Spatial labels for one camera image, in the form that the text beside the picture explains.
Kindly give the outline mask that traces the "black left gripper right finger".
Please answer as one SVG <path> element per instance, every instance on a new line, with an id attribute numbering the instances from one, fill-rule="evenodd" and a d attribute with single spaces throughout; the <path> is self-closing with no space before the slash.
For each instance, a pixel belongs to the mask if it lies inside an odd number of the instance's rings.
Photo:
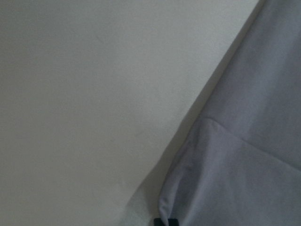
<path id="1" fill-rule="evenodd" d="M 178 226 L 178 220 L 175 218 L 168 219 L 168 226 Z"/>

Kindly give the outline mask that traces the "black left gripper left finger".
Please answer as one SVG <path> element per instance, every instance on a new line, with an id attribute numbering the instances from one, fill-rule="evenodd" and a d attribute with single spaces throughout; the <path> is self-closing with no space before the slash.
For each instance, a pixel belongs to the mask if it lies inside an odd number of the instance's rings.
<path id="1" fill-rule="evenodd" d="M 153 225 L 154 226 L 163 226 L 163 222 L 162 222 L 162 220 L 160 218 L 155 218 L 153 220 Z"/>

